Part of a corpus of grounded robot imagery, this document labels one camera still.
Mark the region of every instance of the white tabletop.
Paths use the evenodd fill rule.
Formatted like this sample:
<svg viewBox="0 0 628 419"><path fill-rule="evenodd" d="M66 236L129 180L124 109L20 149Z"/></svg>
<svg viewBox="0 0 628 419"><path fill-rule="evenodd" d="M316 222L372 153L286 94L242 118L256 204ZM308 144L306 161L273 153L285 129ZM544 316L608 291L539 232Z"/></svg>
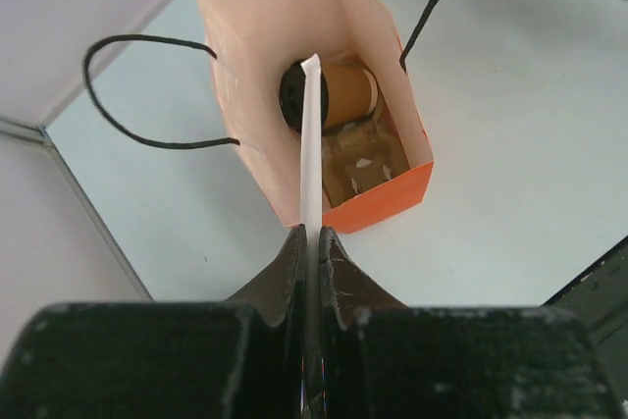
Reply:
<svg viewBox="0 0 628 419"><path fill-rule="evenodd" d="M406 38L427 0L383 1ZM202 41L196 0L145 32ZM341 238L384 288L540 304L628 234L628 2L443 0L408 72L435 155L425 200ZM203 53L134 44L95 86L142 135L225 134ZM157 299L231 294L288 233L229 147L144 147L85 94L48 131Z"/></svg>

